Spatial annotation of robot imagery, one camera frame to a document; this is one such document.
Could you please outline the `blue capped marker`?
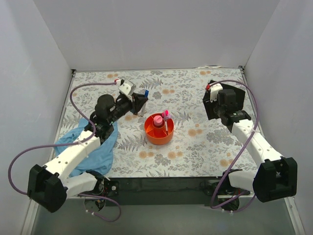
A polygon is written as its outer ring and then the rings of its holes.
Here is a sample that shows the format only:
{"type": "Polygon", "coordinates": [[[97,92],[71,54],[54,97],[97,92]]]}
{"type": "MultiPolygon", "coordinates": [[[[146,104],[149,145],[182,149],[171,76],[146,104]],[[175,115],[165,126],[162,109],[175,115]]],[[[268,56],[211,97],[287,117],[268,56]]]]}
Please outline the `blue capped marker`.
{"type": "MultiPolygon", "coordinates": [[[[148,98],[148,95],[149,95],[149,91],[146,90],[146,91],[145,91],[145,97],[148,98]]],[[[147,101],[144,103],[144,105],[142,106],[142,108],[141,108],[141,110],[140,110],[140,113],[139,113],[139,116],[140,116],[140,117],[143,117],[144,114],[145,114],[146,103],[147,103],[147,101]]]]}

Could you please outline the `pink capped glue bottle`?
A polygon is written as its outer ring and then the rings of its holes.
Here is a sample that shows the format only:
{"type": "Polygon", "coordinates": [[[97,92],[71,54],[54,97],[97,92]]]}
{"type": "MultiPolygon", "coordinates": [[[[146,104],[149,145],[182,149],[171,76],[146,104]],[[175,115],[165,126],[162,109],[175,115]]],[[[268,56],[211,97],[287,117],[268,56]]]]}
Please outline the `pink capped glue bottle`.
{"type": "Polygon", "coordinates": [[[154,116],[153,125],[156,128],[160,128],[164,125],[164,119],[161,115],[154,116]]]}

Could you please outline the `silver pen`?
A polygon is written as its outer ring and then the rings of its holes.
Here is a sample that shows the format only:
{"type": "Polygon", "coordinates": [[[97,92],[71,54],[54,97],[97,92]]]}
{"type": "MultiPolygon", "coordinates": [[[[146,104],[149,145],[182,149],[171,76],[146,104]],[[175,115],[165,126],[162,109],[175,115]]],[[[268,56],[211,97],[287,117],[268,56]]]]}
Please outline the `silver pen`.
{"type": "Polygon", "coordinates": [[[167,125],[167,120],[165,120],[165,130],[166,130],[166,135],[168,136],[168,125],[167,125]]]}

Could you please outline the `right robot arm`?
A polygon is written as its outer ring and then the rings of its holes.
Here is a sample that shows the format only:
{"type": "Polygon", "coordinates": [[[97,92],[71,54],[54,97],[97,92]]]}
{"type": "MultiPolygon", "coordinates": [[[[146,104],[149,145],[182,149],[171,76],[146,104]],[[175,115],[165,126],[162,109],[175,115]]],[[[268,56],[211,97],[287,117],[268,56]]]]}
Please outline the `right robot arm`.
{"type": "Polygon", "coordinates": [[[240,169],[223,173],[219,182],[222,191],[234,194],[239,188],[253,192],[261,202],[292,197],[297,191],[297,162],[284,157],[254,128],[250,115],[243,110],[245,92],[221,85],[208,86],[203,104],[208,119],[220,119],[253,158],[255,174],[240,169]]]}

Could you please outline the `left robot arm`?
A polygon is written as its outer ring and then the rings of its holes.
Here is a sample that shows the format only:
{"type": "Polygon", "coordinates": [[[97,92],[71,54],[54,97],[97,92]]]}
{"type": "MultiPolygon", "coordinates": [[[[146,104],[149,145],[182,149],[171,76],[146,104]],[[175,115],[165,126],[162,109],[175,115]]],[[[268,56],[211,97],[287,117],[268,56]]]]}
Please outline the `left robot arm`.
{"type": "Polygon", "coordinates": [[[148,97],[133,93],[120,94],[117,99],[109,94],[98,98],[90,123],[85,126],[74,145],[44,166],[35,165],[29,173],[27,196],[46,208],[56,212],[69,197],[80,193],[98,196],[104,191],[104,176],[95,170],[70,177],[71,172],[90,153],[101,146],[113,133],[113,124],[127,112],[138,114],[148,97]]]}

